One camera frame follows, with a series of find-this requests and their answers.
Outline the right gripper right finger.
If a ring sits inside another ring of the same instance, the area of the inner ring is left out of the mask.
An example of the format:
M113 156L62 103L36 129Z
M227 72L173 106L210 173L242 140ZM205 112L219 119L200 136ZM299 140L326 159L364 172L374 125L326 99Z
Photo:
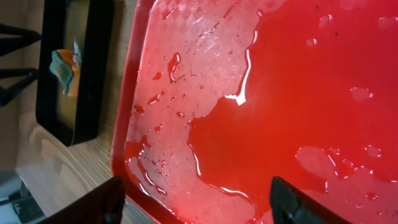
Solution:
M278 176L272 178L269 202L275 224L349 223Z

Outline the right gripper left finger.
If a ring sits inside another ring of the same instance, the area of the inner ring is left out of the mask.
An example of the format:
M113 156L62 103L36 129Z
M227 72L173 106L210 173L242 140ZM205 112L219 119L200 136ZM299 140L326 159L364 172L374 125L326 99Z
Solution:
M112 177L41 224L121 223L125 189L120 177Z

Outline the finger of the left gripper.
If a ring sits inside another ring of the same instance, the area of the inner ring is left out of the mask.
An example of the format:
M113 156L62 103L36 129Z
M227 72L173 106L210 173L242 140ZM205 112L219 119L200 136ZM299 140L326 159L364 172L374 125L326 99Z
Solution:
M39 70L36 68L10 68L1 69L1 79L24 77L9 88L1 87L1 106L6 106L17 97L22 90L39 78Z
M15 37L1 37L1 56L21 49L41 40L41 35L28 29L22 29L1 24L1 34L14 35Z

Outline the green orange sponge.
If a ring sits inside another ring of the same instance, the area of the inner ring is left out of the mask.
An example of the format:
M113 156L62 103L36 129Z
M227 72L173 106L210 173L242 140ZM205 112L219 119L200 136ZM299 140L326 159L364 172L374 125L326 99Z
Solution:
M78 96L81 70L79 64L74 61L74 54L71 50L54 50L49 69L63 86L64 95Z

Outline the black metal water tray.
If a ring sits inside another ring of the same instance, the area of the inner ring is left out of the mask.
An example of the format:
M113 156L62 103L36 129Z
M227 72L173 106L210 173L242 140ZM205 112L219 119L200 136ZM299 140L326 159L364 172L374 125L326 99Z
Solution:
M35 115L65 146L98 132L113 24L112 0L46 0Z

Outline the red plastic tray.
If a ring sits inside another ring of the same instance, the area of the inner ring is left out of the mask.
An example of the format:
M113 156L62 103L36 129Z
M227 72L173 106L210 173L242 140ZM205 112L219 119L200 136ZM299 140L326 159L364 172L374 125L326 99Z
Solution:
M161 223L270 223L275 176L397 222L397 1L139 1L111 151Z

